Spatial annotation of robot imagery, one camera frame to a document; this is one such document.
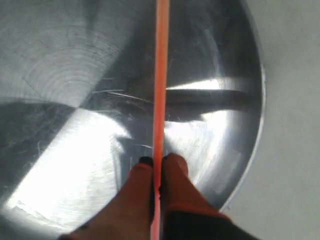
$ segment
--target orange stick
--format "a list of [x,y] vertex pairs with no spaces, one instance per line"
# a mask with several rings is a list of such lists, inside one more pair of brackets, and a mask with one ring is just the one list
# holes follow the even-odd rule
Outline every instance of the orange stick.
[[166,88],[168,71],[170,0],[157,0],[155,34],[155,84],[153,113],[153,181],[155,195],[154,220],[151,226],[151,239],[160,237],[160,193],[161,164],[164,151]]

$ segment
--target orange rod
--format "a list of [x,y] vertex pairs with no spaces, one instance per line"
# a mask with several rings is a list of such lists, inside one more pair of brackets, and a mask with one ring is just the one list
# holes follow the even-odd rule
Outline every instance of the orange rod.
[[160,193],[161,164],[164,151],[166,87],[168,71],[170,0],[156,2],[156,33],[155,33],[155,84],[153,113],[153,181],[155,195],[154,220],[151,226],[151,239],[160,237]]

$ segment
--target metal surface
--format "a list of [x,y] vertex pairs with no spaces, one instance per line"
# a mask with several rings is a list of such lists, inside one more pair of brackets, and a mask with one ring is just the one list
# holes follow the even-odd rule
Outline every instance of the metal surface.
[[[0,0],[0,238],[49,240],[152,152],[153,0]],[[165,153],[217,208],[250,163],[263,81],[235,0],[172,1]]]

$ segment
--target metal bowl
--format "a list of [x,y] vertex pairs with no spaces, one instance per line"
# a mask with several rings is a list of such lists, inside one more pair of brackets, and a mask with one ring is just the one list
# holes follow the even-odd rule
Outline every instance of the metal bowl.
[[[76,228],[152,153],[154,0],[0,0],[0,238]],[[262,67],[236,0],[175,0],[165,154],[216,208],[251,163]]]

